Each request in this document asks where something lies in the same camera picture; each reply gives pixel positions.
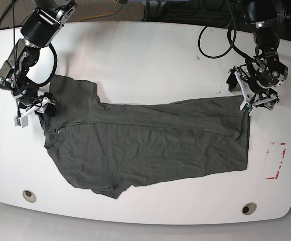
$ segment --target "gray t-shirt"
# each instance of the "gray t-shirt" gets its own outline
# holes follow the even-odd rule
[[[45,147],[74,187],[117,198],[130,185],[247,169],[242,96],[165,105],[100,103],[97,84],[54,76],[57,113],[40,115]]]

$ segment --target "screw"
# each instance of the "screw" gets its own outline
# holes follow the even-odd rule
[[[274,71],[274,72],[272,73],[272,76],[273,76],[274,78],[278,78],[278,77],[279,77],[279,73],[278,73],[278,71]]]

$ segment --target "white table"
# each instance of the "white table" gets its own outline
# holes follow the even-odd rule
[[[164,23],[67,24],[52,42],[59,58],[57,74],[98,83],[101,101],[110,103],[162,104],[233,95],[226,84],[228,70],[243,59],[233,51],[218,60],[204,58],[197,47],[201,29]],[[11,30],[0,31],[0,68],[12,39]],[[253,55],[251,34],[238,33],[236,44]],[[226,30],[209,29],[202,45],[206,53],[220,54],[228,48]],[[280,104],[273,111],[259,108],[252,116],[246,171],[131,187],[117,200],[68,184],[43,147],[38,118],[32,115],[24,129],[14,127],[15,102],[8,91],[0,90],[0,202],[130,223],[209,224],[284,216],[291,206],[291,42],[281,41],[279,53],[289,78],[277,89]],[[44,81],[52,63],[49,49],[42,50],[29,76]],[[283,146],[278,143],[286,143],[280,174],[267,179],[276,176],[281,161]],[[37,201],[25,201],[24,190],[33,191]],[[243,206],[250,202],[257,204],[256,212],[243,215]]]

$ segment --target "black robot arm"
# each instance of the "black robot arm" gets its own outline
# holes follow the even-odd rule
[[[277,13],[271,0],[242,0],[241,7],[246,23],[254,29],[255,56],[252,58],[234,46],[245,64],[231,70],[227,80],[229,90],[233,91],[238,82],[244,81],[255,94],[254,98],[245,99],[246,109],[266,107],[272,110],[279,102],[277,92],[272,88],[282,85],[288,76],[288,68],[280,62],[277,52]],[[231,29],[228,30],[228,41],[232,42]],[[247,66],[248,74],[241,68],[243,66]]]
[[[24,38],[15,44],[9,58],[0,69],[0,88],[11,91],[19,108],[44,113],[50,116],[55,113],[52,96],[38,96],[40,87],[47,85],[55,74],[57,54],[51,41],[76,9],[75,1],[70,0],[34,0],[37,8],[27,19],[21,33]],[[40,49],[49,46],[54,56],[54,66],[50,77],[37,84],[27,77],[30,67],[34,66],[40,56]],[[25,127],[26,121],[18,111],[18,126]]]

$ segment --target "floor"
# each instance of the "floor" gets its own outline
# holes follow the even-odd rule
[[[90,16],[101,15],[113,10],[116,0],[76,0],[78,7],[70,18],[70,22]],[[10,0],[0,0],[0,17]],[[17,0],[15,3],[15,24],[20,25],[22,21],[35,9],[32,0]],[[114,14],[104,18],[91,21],[141,21],[144,18],[143,5],[141,2],[129,1],[126,5],[118,4]],[[1,27],[12,26],[12,11],[5,16]]]

